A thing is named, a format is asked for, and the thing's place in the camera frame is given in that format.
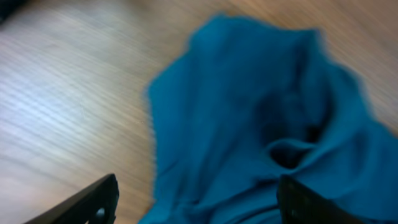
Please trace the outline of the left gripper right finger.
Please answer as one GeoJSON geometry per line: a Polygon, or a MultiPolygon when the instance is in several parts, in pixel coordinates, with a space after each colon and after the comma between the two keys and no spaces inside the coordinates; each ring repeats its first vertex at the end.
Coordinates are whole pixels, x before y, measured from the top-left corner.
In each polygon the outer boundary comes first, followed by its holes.
{"type": "Polygon", "coordinates": [[[282,224],[363,224],[288,175],[279,179],[277,201],[282,224]]]}

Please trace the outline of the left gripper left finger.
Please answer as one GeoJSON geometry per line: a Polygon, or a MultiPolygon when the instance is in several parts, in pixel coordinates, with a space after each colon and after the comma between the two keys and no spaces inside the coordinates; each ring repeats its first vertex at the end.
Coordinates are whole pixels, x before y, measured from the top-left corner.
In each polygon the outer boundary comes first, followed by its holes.
{"type": "Polygon", "coordinates": [[[25,224],[113,224],[119,188],[108,174],[25,224]]]}

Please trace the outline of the blue t-shirt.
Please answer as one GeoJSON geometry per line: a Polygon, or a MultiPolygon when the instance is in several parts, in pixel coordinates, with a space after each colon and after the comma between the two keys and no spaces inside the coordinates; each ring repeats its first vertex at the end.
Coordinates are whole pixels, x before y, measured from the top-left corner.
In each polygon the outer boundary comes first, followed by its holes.
{"type": "Polygon", "coordinates": [[[142,223],[279,223],[282,175],[368,223],[397,222],[397,139],[317,30],[218,15],[148,97],[155,202],[142,223]]]}

